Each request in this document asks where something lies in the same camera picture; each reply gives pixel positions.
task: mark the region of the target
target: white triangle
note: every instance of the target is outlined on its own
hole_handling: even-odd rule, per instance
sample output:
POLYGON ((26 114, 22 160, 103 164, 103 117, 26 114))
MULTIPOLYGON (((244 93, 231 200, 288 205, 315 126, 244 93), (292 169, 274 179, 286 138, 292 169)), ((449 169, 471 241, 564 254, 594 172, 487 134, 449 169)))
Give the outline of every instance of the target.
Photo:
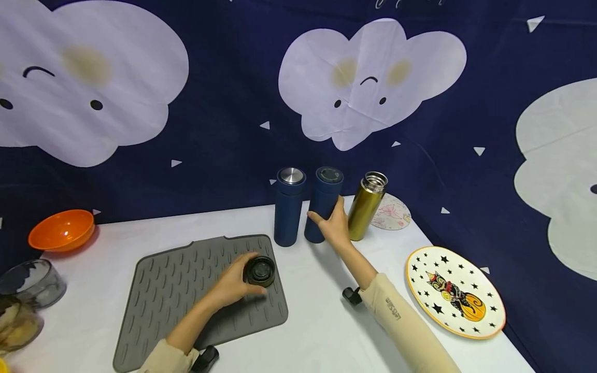
POLYGON ((529 33, 535 31, 535 29, 537 28, 537 26, 539 26, 539 24, 541 23, 541 21, 543 21, 544 19, 545 19, 545 16, 528 19, 527 20, 527 27, 528 27, 529 33))

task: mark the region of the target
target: navy blue backdrop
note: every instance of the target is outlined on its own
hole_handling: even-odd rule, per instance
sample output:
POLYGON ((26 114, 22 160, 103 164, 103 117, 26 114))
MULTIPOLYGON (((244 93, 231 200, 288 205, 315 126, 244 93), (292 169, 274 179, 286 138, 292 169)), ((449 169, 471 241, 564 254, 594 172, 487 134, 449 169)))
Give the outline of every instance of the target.
POLYGON ((38 256, 27 247, 28 231, 64 209, 97 209, 96 221, 111 223, 272 204, 269 180, 287 165, 309 174, 333 165, 344 171, 350 195, 374 169, 389 176, 389 192, 433 243, 490 268, 507 310, 506 334, 536 371, 592 369, 597 283, 553 256, 549 219, 521 200, 513 178, 524 161, 515 134, 523 110, 548 91, 597 76, 597 3, 402 0, 398 9, 386 1, 377 10, 364 0, 129 2, 170 25, 189 55, 189 77, 167 125, 88 168, 38 147, 0 147, 0 272, 38 256), (526 20, 541 15, 529 33, 526 20), (347 152, 309 140, 278 90, 288 46, 318 28, 350 38, 382 17, 397 19, 408 37, 458 36, 467 49, 462 76, 347 152), (266 121, 269 130, 260 127, 266 121), (482 156, 475 146, 485 147, 482 156), (182 163, 171 167, 172 159, 182 163))

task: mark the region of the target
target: hand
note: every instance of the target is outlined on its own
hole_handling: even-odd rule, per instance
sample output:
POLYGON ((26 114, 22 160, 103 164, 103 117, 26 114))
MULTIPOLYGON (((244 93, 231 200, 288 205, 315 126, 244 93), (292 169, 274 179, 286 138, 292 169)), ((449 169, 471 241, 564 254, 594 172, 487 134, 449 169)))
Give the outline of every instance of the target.
POLYGON ((323 219, 317 212, 309 211, 307 216, 317 224, 325 239, 338 250, 339 248, 352 246, 348 235, 348 217, 344 212, 344 198, 338 196, 334 211, 328 220, 323 219))
POLYGON ((250 285, 243 282, 242 275, 247 262, 258 256, 256 252, 250 252, 239 256, 222 273, 220 280, 207 293, 205 298, 218 309, 231 305, 241 300, 248 294, 265 294, 267 290, 258 285, 250 285))

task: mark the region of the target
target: plate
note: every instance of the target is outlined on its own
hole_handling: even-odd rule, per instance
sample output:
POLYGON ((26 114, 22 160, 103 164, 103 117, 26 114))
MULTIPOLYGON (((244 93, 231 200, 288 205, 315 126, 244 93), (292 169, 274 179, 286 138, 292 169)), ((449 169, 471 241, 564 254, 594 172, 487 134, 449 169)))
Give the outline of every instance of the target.
POLYGON ((386 194, 381 199, 377 212, 371 220, 371 225, 388 230, 406 228, 411 222, 408 207, 398 198, 386 194))
POLYGON ((419 306, 452 333, 484 340, 504 327, 500 294, 480 269, 455 252, 421 248, 408 257, 405 272, 419 306))

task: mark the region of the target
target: black star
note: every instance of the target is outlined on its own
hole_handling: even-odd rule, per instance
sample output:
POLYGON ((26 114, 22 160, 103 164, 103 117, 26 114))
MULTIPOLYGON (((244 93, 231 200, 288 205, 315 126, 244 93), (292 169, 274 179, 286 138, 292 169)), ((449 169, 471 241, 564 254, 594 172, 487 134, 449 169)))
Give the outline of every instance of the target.
POLYGON ((433 304, 433 307, 432 307, 432 308, 435 310, 435 312, 437 312, 437 313, 438 313, 438 315, 439 315, 440 313, 443 313, 443 311, 442 311, 442 307, 441 307, 441 306, 438 306, 438 305, 437 305, 437 304, 435 304, 435 303, 433 304))

